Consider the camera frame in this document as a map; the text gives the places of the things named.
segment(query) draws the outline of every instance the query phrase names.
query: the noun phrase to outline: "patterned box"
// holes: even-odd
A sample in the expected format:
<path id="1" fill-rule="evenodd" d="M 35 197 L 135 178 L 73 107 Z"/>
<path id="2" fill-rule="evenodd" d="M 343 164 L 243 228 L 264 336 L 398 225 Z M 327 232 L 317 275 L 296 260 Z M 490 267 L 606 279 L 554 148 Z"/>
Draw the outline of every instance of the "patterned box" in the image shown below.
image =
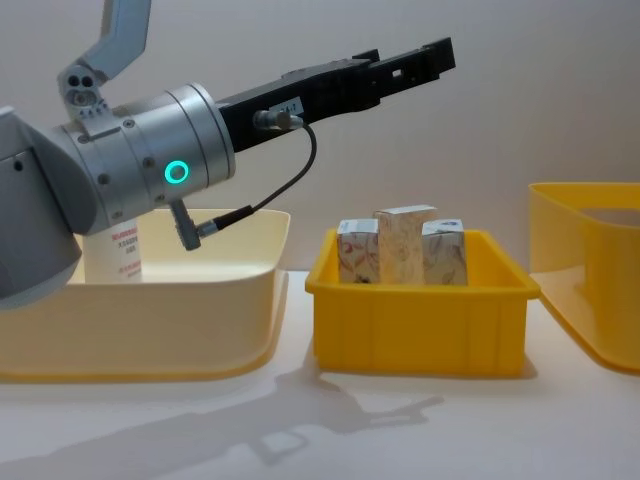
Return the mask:
<path id="1" fill-rule="evenodd" d="M 438 217 L 431 205 L 378 210 L 380 226 L 380 278 L 382 283 L 423 284 L 422 225 Z"/>
<path id="2" fill-rule="evenodd" d="M 338 227 L 340 282 L 379 283 L 378 221 L 343 220 Z"/>
<path id="3" fill-rule="evenodd" d="M 424 283 L 467 285 L 464 229 L 460 220 L 436 220 L 422 226 Z"/>

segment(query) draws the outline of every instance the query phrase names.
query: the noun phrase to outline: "white tabletop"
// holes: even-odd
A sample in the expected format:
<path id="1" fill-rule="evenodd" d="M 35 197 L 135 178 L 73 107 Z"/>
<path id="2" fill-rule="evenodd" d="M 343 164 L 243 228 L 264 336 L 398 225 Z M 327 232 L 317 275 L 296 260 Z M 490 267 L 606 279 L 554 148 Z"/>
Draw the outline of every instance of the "white tabletop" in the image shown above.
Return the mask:
<path id="1" fill-rule="evenodd" d="M 538 302 L 532 378 L 318 377 L 304 278 L 275 357 L 243 377 L 0 385 L 0 480 L 640 478 L 640 378 L 594 364 Z"/>

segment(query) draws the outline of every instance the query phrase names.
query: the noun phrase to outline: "green led ring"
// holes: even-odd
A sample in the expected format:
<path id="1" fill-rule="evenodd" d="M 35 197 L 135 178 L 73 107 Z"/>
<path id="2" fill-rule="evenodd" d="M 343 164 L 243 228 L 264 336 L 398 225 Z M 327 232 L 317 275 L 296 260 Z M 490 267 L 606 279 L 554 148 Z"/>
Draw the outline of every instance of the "green led ring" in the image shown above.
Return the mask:
<path id="1" fill-rule="evenodd" d="M 182 171 L 184 172 L 180 178 L 176 178 L 172 175 L 173 171 L 176 168 L 182 168 Z M 188 176 L 189 165 L 187 165 L 182 160 L 174 160 L 173 162 L 170 162 L 169 165 L 167 165 L 164 169 L 164 178 L 166 178 L 167 182 L 171 183 L 172 185 L 177 185 L 184 182 Z"/>

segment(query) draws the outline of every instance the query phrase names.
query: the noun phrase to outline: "robotic arm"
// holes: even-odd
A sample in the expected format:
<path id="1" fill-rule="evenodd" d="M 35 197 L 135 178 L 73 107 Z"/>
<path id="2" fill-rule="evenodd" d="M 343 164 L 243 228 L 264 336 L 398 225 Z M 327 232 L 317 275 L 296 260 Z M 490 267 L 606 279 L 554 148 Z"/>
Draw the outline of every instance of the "robotic arm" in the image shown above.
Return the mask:
<path id="1" fill-rule="evenodd" d="M 0 309 L 67 283 L 81 256 L 74 234 L 160 206 L 170 206 L 185 248 L 198 248 L 200 238 L 252 213 L 245 207 L 196 226 L 182 201 L 231 178 L 235 152 L 372 108 L 455 67 L 445 39 L 388 60 L 372 50 L 304 68 L 219 102 L 190 84 L 111 108 L 100 87 L 144 51 L 150 7 L 106 0 L 100 40 L 58 76 L 70 123 L 40 130 L 0 109 Z"/>

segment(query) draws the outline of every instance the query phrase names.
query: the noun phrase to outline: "yellow plastic container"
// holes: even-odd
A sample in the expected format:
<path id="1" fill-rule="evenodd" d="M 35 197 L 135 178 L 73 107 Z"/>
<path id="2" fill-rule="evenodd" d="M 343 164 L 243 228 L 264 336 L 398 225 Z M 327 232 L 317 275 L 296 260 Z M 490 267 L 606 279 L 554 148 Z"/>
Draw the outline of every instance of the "yellow plastic container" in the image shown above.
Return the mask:
<path id="1" fill-rule="evenodd" d="M 588 353 L 640 373 L 640 228 L 582 212 L 592 208 L 640 209 L 640 184 L 530 187 L 532 276 Z"/>
<path id="2" fill-rule="evenodd" d="M 468 287 L 341 284 L 330 230 L 306 282 L 320 368 L 519 375 L 527 300 L 539 287 L 487 233 L 467 231 L 465 243 Z"/>

